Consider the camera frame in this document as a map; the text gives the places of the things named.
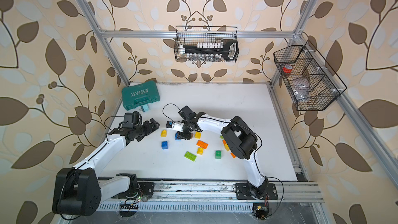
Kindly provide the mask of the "orange lego brick long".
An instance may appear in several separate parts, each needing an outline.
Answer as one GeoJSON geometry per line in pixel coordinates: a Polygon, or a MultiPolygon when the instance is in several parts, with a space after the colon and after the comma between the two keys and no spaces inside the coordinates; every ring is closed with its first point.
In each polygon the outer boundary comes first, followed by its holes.
{"type": "Polygon", "coordinates": [[[199,147],[202,147],[203,149],[207,149],[207,147],[208,147],[208,144],[203,142],[203,141],[201,141],[201,140],[198,140],[197,145],[199,147]]]}

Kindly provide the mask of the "lime green lego brick long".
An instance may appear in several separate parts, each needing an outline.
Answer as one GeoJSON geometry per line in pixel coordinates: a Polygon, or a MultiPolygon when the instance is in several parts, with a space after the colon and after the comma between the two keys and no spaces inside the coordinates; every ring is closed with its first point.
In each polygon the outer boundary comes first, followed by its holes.
{"type": "Polygon", "coordinates": [[[184,154],[184,157],[189,159],[190,161],[195,161],[197,156],[189,151],[186,151],[186,153],[184,154]]]}

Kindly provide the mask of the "blue lego brick base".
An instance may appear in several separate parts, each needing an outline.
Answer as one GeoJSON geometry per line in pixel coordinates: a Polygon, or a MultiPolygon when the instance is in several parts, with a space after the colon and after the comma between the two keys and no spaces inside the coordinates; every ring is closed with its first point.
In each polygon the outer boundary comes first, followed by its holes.
{"type": "Polygon", "coordinates": [[[175,134],[175,140],[176,140],[176,141],[180,141],[180,140],[181,140],[181,138],[180,138],[180,136],[179,136],[178,133],[175,134]]]}

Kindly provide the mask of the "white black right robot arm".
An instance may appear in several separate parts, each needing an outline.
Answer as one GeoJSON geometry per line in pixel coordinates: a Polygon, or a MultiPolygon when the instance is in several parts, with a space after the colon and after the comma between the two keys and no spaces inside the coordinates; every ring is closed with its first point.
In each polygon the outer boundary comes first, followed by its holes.
{"type": "Polygon", "coordinates": [[[268,185],[267,177],[261,174],[256,162],[258,136],[239,116],[232,119],[220,119],[205,114],[173,124],[172,130],[177,131],[178,139],[184,140],[191,139],[193,131],[221,134],[230,151],[239,159],[245,160],[249,184],[256,188],[268,185]]]}

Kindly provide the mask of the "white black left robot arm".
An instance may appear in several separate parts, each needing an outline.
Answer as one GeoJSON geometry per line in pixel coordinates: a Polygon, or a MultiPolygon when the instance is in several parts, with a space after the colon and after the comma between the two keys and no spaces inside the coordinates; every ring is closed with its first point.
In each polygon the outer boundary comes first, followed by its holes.
{"type": "Polygon", "coordinates": [[[56,176],[52,211],[63,219],[90,216],[99,205],[119,194],[130,197],[142,193],[135,174],[119,173],[111,179],[100,180],[100,174],[111,160],[132,141],[140,142],[156,131],[160,124],[153,118],[125,118],[109,133],[109,140],[72,168],[63,168],[56,176]]]}

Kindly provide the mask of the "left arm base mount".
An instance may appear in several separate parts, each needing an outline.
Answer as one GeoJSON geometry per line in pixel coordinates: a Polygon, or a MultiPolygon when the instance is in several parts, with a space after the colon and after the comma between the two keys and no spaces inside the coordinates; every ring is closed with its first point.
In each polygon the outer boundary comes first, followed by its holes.
{"type": "Polygon", "coordinates": [[[141,199],[147,201],[152,198],[154,193],[154,183],[151,182],[138,182],[129,187],[125,192],[116,196],[117,199],[141,199]]]}

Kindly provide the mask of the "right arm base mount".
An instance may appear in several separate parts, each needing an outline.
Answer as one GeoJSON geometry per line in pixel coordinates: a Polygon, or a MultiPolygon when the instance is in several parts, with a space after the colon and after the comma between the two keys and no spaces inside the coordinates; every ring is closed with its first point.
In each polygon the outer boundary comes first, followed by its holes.
{"type": "Polygon", "coordinates": [[[238,200],[278,200],[278,193],[275,184],[263,184],[259,188],[250,183],[237,183],[234,185],[234,192],[238,200]]]}

